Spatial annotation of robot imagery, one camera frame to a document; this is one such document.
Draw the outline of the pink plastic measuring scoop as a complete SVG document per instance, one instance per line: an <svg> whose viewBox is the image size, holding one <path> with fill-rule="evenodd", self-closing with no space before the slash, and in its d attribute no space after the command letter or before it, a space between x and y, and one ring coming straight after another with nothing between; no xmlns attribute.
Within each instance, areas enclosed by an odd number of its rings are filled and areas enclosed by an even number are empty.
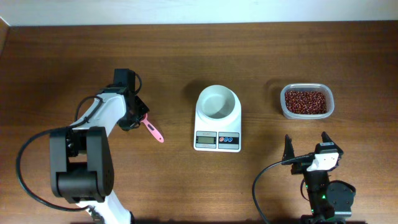
<svg viewBox="0 0 398 224"><path fill-rule="evenodd" d="M158 141L163 143L164 137L162 133L148 120L148 114L146 113L141 121L144 126L148 129L151 135Z"/></svg>

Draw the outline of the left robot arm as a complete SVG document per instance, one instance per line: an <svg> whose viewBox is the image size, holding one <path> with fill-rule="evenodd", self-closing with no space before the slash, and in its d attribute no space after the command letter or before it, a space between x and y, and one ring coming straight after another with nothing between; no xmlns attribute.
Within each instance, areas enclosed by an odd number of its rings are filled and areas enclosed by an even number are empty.
<svg viewBox="0 0 398 224"><path fill-rule="evenodd" d="M93 104L62 131L50 134L50 185L56 197L87 212L96 223L134 223L114 187L114 167L108 137L115 126L139 127L137 109L140 76L128 69L114 71L113 82L93 95Z"/></svg>

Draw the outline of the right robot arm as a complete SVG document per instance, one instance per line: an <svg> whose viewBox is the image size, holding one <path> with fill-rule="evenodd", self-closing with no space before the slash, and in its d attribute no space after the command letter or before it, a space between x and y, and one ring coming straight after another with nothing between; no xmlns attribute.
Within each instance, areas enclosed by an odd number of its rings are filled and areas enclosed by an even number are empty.
<svg viewBox="0 0 398 224"><path fill-rule="evenodd" d="M329 179L329 173L339 165L343 150L326 132L321 137L322 142L315 146L313 152L296 156L292 139L285 136L282 164L291 166L291 174L303 175L312 213L302 215L300 223L345 223L352 216L356 189L341 180Z"/></svg>

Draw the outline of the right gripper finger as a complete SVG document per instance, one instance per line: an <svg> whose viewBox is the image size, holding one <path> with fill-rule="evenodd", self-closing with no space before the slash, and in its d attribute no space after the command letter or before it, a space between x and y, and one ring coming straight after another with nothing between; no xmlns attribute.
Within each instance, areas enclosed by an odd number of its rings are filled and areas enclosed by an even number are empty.
<svg viewBox="0 0 398 224"><path fill-rule="evenodd" d="M284 138L284 152L282 155L282 165L290 165L291 159L295 158L294 148L292 145L292 139L289 137L288 134L285 135Z"/></svg>
<svg viewBox="0 0 398 224"><path fill-rule="evenodd" d="M332 142L331 138L329 137L329 135L327 135L327 133L325 131L322 132L321 137L322 137L323 143Z"/></svg>

